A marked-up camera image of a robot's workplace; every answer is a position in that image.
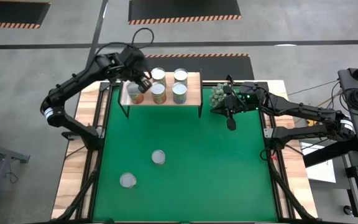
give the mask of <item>green table surface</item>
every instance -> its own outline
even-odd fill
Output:
[[[94,220],[133,222],[277,221],[258,111],[237,114],[237,129],[196,106],[133,106],[129,119],[113,92]],[[166,161],[156,165],[154,150]],[[126,189],[120,176],[132,173]]]

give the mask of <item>wooden table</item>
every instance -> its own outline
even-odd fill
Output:
[[[257,80],[251,82],[267,82],[269,92],[282,96],[286,99],[287,92],[285,90],[285,85],[283,80]],[[92,85],[85,88],[80,95],[80,100],[78,102],[76,116],[79,122],[88,125],[93,122],[96,102],[98,99],[100,82],[95,82]],[[99,117],[99,124],[103,122],[104,117],[104,108],[106,106],[106,96],[103,98],[102,109]],[[266,116],[267,126],[270,126],[269,118]],[[277,126],[284,126],[286,128],[294,128],[295,124],[291,116],[280,116],[275,117],[275,122]],[[300,150],[298,141],[290,141],[288,143],[295,149]],[[67,154],[75,151],[79,147],[83,146],[81,140],[77,139],[70,141],[67,148]],[[293,152],[291,149],[285,148],[283,151],[283,160],[285,163],[285,170],[287,172],[288,183],[291,188],[291,191],[294,193],[295,197],[299,202],[304,206],[304,208],[314,217],[317,217],[316,207],[314,205],[313,195],[311,193],[308,176],[306,174],[305,164],[303,158],[296,152]],[[80,190],[81,180],[84,171],[86,159],[86,149],[78,151],[76,154],[70,156],[64,163],[62,169],[62,175],[60,177],[60,183],[57,190],[57,196],[55,199],[55,204],[53,206],[51,218],[59,217],[69,206],[72,200],[75,198],[77,193]],[[283,195],[283,192],[279,190],[280,201],[283,210],[283,216],[288,216],[288,210],[286,206],[286,200]],[[88,201],[90,197],[90,190],[85,197],[85,203],[83,208],[83,216],[85,217],[88,211]]]

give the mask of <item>can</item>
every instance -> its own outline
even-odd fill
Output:
[[[167,95],[165,94],[165,86],[160,82],[153,83],[150,91],[152,92],[153,101],[156,104],[165,103]]]
[[[186,102],[187,87],[184,83],[177,82],[172,86],[173,101],[176,104],[183,104]]]
[[[154,68],[152,70],[152,78],[155,82],[160,82],[164,84],[164,86],[167,86],[167,81],[165,79],[165,70],[162,68]]]
[[[139,85],[136,83],[130,83],[127,85],[127,92],[129,97],[131,98],[131,102],[134,104],[139,104],[143,102],[144,95],[139,90]]]
[[[162,165],[165,162],[165,153],[162,150],[156,150],[152,153],[152,160],[157,165]]]
[[[173,77],[176,82],[181,82],[187,86],[187,76],[188,72],[184,68],[178,68],[173,72]]]
[[[133,174],[126,172],[119,178],[119,183],[125,188],[132,188],[136,184],[136,177]]]

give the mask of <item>wooden shelf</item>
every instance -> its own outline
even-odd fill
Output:
[[[122,106],[200,106],[201,105],[201,78],[199,72],[189,72],[187,78],[187,99],[184,104],[176,104],[173,102],[172,85],[174,83],[173,72],[166,72],[165,78],[167,81],[167,87],[165,92],[167,94],[167,100],[163,104],[156,104],[153,101],[152,93],[149,90],[144,93],[144,101],[139,104],[133,104],[131,98],[127,92],[127,85],[129,81],[122,84],[121,100]]]

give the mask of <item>gray floor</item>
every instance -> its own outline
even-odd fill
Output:
[[[358,40],[358,0],[239,0],[239,21],[149,25],[156,42],[254,40]],[[1,44],[90,44],[101,0],[52,1],[39,30],[0,29]],[[127,25],[128,1],[110,1],[99,43],[130,41],[142,26]],[[148,34],[137,41],[146,42]],[[89,49],[0,50],[0,145],[31,154],[30,163],[14,164],[20,178],[0,196],[0,223],[48,220],[67,142],[62,130],[47,125],[39,106],[56,83],[82,70]],[[288,93],[337,78],[337,71],[358,67],[358,45],[297,47],[149,48],[145,54],[248,53],[255,79],[284,80]],[[290,96],[317,105],[332,85]],[[74,112],[76,97],[67,103]],[[313,189],[320,218],[357,222],[339,212],[343,191]]]

